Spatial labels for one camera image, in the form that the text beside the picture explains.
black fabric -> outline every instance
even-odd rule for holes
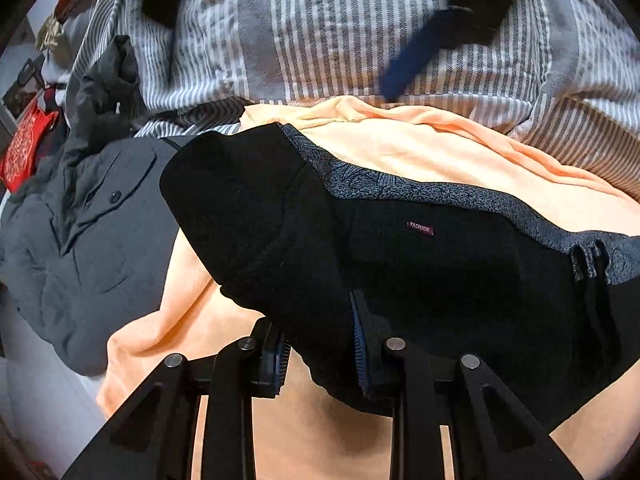
[[[56,108],[56,110],[58,112],[56,122],[38,142],[34,159],[35,170],[38,169],[38,165],[44,157],[55,155],[65,145],[66,136],[69,131],[66,125],[65,111],[62,108]]]
[[[203,134],[160,185],[222,293],[271,318],[314,381],[359,409],[382,406],[356,382],[353,288],[430,353],[477,353],[548,430],[640,356],[640,282],[607,285],[606,248],[587,278],[495,213],[334,198],[276,124]]]
[[[640,236],[565,231],[513,195],[469,184],[416,182],[361,168],[336,158],[291,124],[283,124],[281,129],[302,158],[318,172],[326,190],[336,198],[423,202],[497,213],[529,238],[571,256],[575,269],[581,269],[577,276],[596,276],[596,260],[605,256],[598,247],[606,248],[607,283],[617,285],[640,276]]]
[[[132,136],[129,118],[142,105],[138,62],[128,36],[116,36],[82,76],[76,96],[74,150],[98,153],[109,142]]]

metal bolt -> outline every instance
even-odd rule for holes
[[[182,356],[180,354],[169,354],[164,358],[164,366],[167,368],[175,368],[182,363]]]
[[[398,352],[400,350],[404,350],[405,346],[406,343],[404,342],[404,339],[400,339],[399,337],[390,337],[386,340],[386,347],[389,348],[389,350]]]
[[[465,354],[460,359],[463,367],[469,368],[470,370],[474,370],[480,366],[480,359],[473,354]]]
[[[255,337],[243,337],[238,341],[238,348],[241,350],[253,350],[258,344]]]

striped bedding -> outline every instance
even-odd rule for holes
[[[247,101],[381,105],[380,73],[446,3],[182,0],[172,43],[142,0],[96,0],[66,110],[72,120],[79,80],[115,34],[136,49],[150,118],[139,136],[231,123]],[[640,42],[610,0],[516,0],[491,46],[441,51],[406,94],[403,104],[470,117],[640,199]]]

gray patterned trim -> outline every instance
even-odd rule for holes
[[[601,241],[609,253],[607,279],[612,285],[640,275],[640,237],[604,231],[572,233],[559,228],[513,195],[484,187],[442,182],[416,182],[408,178],[361,168],[335,158],[291,124],[280,126],[300,156],[318,172],[326,190],[336,198],[407,200],[498,213],[516,229],[545,247],[571,254],[580,247],[595,276],[593,251]]]

white wall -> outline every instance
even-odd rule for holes
[[[0,57],[0,98],[15,82],[18,72],[28,58],[36,59],[38,51],[33,43],[8,46]]]

